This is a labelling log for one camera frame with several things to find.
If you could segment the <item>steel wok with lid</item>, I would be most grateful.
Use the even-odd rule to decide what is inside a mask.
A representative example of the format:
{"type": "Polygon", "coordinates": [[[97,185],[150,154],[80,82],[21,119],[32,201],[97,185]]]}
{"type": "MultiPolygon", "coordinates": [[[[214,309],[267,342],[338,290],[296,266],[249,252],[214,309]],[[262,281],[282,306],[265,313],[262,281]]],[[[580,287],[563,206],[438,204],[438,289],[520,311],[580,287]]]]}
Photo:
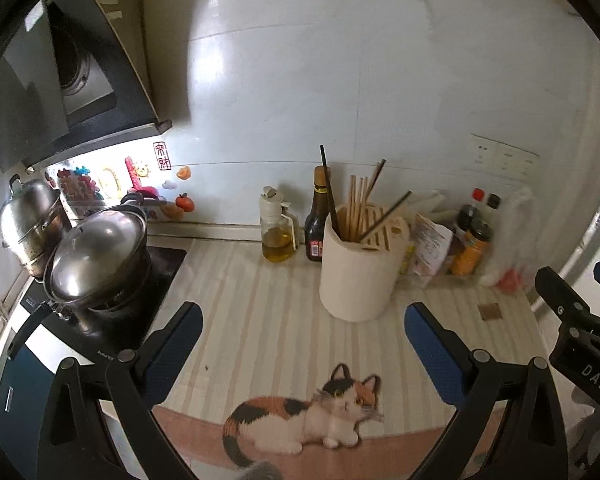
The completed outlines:
{"type": "Polygon", "coordinates": [[[140,274],[147,255],[148,221],[124,203],[82,220],[55,248],[42,281],[61,307],[80,310],[114,296],[140,274]]]}

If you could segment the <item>white wall power outlet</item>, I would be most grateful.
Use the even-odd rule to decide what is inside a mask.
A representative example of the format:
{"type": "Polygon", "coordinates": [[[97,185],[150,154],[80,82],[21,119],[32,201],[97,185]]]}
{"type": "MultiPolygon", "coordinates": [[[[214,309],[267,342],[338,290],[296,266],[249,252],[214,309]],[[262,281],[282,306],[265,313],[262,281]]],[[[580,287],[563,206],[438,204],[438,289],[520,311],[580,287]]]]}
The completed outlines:
{"type": "Polygon", "coordinates": [[[516,181],[531,182],[539,169],[540,156],[522,148],[471,134],[466,168],[496,174],[516,181]]]}

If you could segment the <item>red cap sauce bottle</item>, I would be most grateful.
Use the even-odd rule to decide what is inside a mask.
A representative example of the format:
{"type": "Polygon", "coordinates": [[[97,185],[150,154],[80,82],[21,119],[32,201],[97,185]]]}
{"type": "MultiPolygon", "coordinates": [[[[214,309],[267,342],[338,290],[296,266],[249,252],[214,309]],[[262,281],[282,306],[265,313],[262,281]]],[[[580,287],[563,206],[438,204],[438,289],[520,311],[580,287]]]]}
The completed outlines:
{"type": "Polygon", "coordinates": [[[465,239],[472,220],[480,216],[484,196],[486,196],[486,193],[482,188],[474,188],[471,193],[471,202],[460,208],[454,224],[455,235],[460,240],[465,239]]]}

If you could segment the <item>clear plastic bag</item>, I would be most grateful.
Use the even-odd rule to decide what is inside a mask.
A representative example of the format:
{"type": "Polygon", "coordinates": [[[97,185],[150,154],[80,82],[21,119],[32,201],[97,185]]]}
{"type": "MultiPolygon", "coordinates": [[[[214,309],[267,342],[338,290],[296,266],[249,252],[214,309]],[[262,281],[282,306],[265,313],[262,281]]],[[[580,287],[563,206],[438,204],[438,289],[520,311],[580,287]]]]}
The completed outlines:
{"type": "Polygon", "coordinates": [[[494,235],[478,283],[504,294],[528,292],[538,270],[539,203],[528,185],[517,188],[495,217],[494,235]]]}

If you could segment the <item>striped cat pattern mat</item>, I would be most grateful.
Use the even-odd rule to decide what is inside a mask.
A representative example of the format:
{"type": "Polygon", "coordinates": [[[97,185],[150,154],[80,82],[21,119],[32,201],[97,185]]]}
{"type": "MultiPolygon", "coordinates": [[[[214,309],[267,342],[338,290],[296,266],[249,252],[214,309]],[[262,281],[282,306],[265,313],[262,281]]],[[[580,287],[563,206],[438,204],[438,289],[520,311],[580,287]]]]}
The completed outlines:
{"type": "Polygon", "coordinates": [[[321,269],[302,255],[270,263],[253,242],[171,240],[186,257],[156,316],[163,326],[185,301],[204,312],[204,332],[155,416],[200,478],[232,478],[222,427],[254,396],[307,399],[338,364],[356,378],[381,379],[381,422],[364,422],[352,450],[318,445],[298,456],[273,457],[288,479],[405,479],[453,414],[430,382],[403,328],[405,308],[426,304],[471,349],[501,362],[544,356],[543,339],[522,295],[479,286],[396,286],[373,321],[353,324],[322,306],[321,269]],[[500,305],[503,317],[481,319],[478,304],[500,305]]]}

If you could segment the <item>dark soy sauce bottle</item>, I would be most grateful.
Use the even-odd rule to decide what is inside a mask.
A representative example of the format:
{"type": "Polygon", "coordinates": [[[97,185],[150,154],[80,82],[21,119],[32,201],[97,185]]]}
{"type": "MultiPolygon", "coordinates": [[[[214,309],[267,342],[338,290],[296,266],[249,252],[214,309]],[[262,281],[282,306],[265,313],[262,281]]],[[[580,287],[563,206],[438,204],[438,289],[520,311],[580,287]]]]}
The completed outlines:
{"type": "Polygon", "coordinates": [[[306,243],[306,258],[313,262],[323,259],[323,240],[325,222],[329,216],[329,194],[327,176],[329,168],[316,166],[313,174],[312,207],[304,222],[304,242],[306,243]]]}

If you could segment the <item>small brown square tag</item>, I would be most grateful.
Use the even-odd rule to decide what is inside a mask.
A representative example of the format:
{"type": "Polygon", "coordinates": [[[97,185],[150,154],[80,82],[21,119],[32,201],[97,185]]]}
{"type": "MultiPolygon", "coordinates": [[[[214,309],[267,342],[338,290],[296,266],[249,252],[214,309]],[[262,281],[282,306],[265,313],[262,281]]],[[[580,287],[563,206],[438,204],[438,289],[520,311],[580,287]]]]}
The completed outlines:
{"type": "Polygon", "coordinates": [[[493,304],[478,304],[478,310],[483,321],[495,321],[503,317],[500,305],[496,302],[493,304]]]}

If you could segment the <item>glass oil dispenser bottle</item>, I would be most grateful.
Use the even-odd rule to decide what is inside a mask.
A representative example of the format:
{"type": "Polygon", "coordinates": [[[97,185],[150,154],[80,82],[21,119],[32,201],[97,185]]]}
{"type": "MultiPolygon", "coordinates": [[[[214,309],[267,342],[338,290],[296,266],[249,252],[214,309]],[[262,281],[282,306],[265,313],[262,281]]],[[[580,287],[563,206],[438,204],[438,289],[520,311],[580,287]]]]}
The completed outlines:
{"type": "Polygon", "coordinates": [[[289,211],[290,203],[272,186],[262,188],[259,198],[263,257],[272,263],[290,259],[298,249],[297,220],[289,211]]]}

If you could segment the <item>steel steamer pot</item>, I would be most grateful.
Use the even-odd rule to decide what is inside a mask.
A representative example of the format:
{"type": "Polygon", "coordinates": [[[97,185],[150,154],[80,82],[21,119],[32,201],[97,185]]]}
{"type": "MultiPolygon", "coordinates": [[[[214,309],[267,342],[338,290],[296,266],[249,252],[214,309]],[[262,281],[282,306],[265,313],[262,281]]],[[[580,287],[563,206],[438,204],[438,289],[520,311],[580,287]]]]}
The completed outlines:
{"type": "Polygon", "coordinates": [[[53,251],[72,229],[61,192],[43,179],[23,182],[18,174],[10,177],[8,186],[10,196],[0,213],[3,246],[32,278],[42,281],[53,251]]]}

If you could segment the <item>white seasoning packet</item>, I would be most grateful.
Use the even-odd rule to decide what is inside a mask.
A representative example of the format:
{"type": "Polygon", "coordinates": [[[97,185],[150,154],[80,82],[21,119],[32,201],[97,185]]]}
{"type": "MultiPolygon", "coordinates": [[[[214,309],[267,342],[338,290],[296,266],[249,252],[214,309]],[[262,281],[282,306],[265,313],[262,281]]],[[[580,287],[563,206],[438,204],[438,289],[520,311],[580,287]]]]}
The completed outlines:
{"type": "Polygon", "coordinates": [[[442,224],[418,214],[413,224],[414,252],[408,273],[435,276],[448,256],[454,233],[442,224]]]}

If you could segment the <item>brown chopstick in holder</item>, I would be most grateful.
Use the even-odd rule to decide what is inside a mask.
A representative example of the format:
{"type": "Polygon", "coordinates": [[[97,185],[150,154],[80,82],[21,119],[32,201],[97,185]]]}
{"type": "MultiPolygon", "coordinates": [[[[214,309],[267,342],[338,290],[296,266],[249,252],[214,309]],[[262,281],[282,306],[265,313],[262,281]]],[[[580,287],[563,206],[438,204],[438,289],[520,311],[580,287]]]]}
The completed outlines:
{"type": "Polygon", "coordinates": [[[370,194],[372,194],[373,189],[378,181],[378,178],[381,174],[381,171],[384,169],[386,164],[386,160],[385,159],[381,159],[380,162],[378,162],[378,164],[376,165],[376,168],[372,174],[372,177],[370,178],[370,182],[368,182],[367,188],[366,188],[366,193],[365,193],[365,197],[364,200],[366,202],[368,202],[368,199],[370,198],[370,194]]]}

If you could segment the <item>black cap sauce bottle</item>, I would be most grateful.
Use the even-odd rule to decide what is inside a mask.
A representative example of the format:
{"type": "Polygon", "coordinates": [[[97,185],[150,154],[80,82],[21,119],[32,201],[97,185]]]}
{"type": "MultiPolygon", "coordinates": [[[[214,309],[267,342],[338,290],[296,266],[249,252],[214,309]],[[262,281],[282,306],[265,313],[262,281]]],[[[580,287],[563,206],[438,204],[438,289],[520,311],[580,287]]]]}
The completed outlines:
{"type": "Polygon", "coordinates": [[[496,213],[498,208],[501,206],[501,197],[498,194],[491,193],[486,199],[486,206],[482,214],[483,221],[489,223],[491,226],[494,225],[496,213]]]}

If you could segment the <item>white cylindrical utensil holder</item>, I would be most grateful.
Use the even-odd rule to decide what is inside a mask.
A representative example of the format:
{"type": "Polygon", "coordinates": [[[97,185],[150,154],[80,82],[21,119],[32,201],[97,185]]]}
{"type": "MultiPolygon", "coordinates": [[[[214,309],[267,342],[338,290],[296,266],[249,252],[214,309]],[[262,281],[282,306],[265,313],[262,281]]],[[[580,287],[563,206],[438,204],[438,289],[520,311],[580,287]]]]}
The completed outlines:
{"type": "Polygon", "coordinates": [[[395,216],[370,244],[340,240],[325,222],[320,299],[338,320],[361,323],[378,318],[388,307],[410,241],[410,228],[395,216]]]}

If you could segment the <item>light wooden chopstick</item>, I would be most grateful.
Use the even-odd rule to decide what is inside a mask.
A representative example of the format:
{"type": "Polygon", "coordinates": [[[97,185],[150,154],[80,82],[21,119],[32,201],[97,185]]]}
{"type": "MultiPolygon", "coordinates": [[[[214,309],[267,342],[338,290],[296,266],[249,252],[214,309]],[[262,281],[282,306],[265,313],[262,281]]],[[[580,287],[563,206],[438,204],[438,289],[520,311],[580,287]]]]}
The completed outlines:
{"type": "Polygon", "coordinates": [[[353,240],[355,243],[360,239],[360,229],[361,229],[361,218],[362,218],[362,210],[364,206],[364,196],[366,191],[366,183],[367,177],[360,178],[358,181],[358,198],[356,199],[356,217],[355,217],[355,231],[353,234],[353,240]]]}
{"type": "Polygon", "coordinates": [[[372,190],[373,187],[373,179],[370,180],[370,184],[368,185],[368,187],[366,188],[366,192],[365,192],[365,197],[364,197],[364,204],[363,204],[363,210],[362,210],[362,228],[361,228],[361,234],[364,234],[368,227],[370,226],[370,213],[368,212],[368,200],[370,199],[370,191],[372,190]]]}
{"type": "Polygon", "coordinates": [[[355,206],[356,206],[356,182],[358,182],[358,178],[354,174],[352,174],[352,176],[350,176],[349,203],[348,203],[348,220],[347,220],[348,241],[349,242],[353,242],[353,237],[354,237],[354,214],[355,214],[355,206]]]}

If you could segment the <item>black range hood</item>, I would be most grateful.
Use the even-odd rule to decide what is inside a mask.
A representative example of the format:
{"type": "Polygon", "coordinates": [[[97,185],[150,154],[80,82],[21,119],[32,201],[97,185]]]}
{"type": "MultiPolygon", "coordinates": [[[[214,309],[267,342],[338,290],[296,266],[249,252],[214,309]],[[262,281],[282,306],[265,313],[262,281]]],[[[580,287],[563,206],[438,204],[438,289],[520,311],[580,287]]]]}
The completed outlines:
{"type": "Polygon", "coordinates": [[[0,169],[171,128],[151,97],[144,0],[0,0],[0,169]]]}

